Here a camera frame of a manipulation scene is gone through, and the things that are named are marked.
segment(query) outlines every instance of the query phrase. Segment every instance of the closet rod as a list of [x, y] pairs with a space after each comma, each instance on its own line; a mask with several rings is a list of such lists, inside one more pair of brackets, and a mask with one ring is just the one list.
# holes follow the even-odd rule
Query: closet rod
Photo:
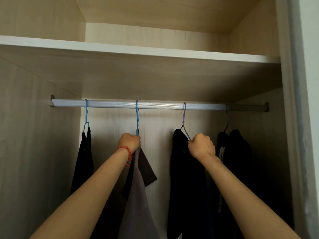
[[[51, 99], [54, 107], [86, 107], [85, 100]], [[87, 100], [88, 107], [98, 108], [136, 108], [135, 101], [98, 101]], [[172, 109], [183, 110], [184, 103], [165, 102], [138, 102], [139, 109]], [[235, 104], [209, 104], [209, 103], [187, 103], [187, 110], [213, 110], [213, 111], [248, 111], [268, 112], [269, 103], [265, 105], [235, 105]]]

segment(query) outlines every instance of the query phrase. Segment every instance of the beaded bracelet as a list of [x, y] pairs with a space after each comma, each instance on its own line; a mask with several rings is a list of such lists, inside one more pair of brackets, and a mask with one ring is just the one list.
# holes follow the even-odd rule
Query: beaded bracelet
[[127, 160], [127, 163], [126, 163], [126, 167], [129, 167], [130, 163], [131, 163], [131, 160], [132, 160], [131, 150], [128, 147], [119, 147], [118, 149], [120, 149], [120, 148], [125, 148], [129, 152], [129, 159]]

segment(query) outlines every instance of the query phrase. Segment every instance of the wire hanger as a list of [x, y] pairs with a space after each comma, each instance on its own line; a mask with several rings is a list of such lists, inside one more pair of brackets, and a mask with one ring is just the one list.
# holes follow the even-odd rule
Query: wire hanger
[[[138, 108], [138, 100], [136, 100], [136, 120], [138, 120], [138, 111], [139, 111], [139, 108]], [[137, 127], [136, 127], [136, 136], [139, 135], [139, 129], [138, 129], [138, 124], [137, 124]]]
[[184, 128], [184, 131], [186, 132], [189, 140], [191, 140], [190, 136], [188, 135], [186, 129], [185, 129], [185, 113], [186, 113], [186, 102], [184, 102], [184, 114], [183, 114], [183, 125], [181, 126], [181, 129]]
[[87, 121], [87, 99], [85, 99], [85, 123], [84, 123], [83, 132], [85, 131], [86, 124], [90, 128], [90, 123]]
[[226, 128], [225, 128], [224, 132], [226, 132], [226, 130], [227, 130], [228, 126], [229, 126], [229, 113], [228, 113], [228, 105], [226, 105], [226, 116], [227, 116], [227, 126], [226, 126]]

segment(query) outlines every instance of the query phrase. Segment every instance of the person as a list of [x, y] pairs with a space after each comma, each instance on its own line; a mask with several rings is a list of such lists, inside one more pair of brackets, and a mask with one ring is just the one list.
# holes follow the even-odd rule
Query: person
[[[124, 133], [118, 147], [133, 153], [140, 137]], [[215, 156], [208, 136], [197, 134], [189, 141], [189, 151], [213, 178], [246, 239], [300, 237], [261, 199], [250, 191]], [[30, 239], [87, 239], [127, 163], [129, 152], [119, 148], [101, 167], [36, 230]]]

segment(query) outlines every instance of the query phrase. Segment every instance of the person's right hand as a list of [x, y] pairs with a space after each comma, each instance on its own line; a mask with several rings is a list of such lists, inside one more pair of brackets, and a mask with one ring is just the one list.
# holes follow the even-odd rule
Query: person's right hand
[[140, 136], [134, 136], [129, 133], [123, 133], [120, 140], [118, 141], [118, 147], [128, 147], [132, 154], [136, 151], [140, 145]]
[[216, 157], [213, 142], [209, 136], [204, 136], [202, 133], [196, 134], [193, 140], [188, 142], [188, 149], [201, 164]]

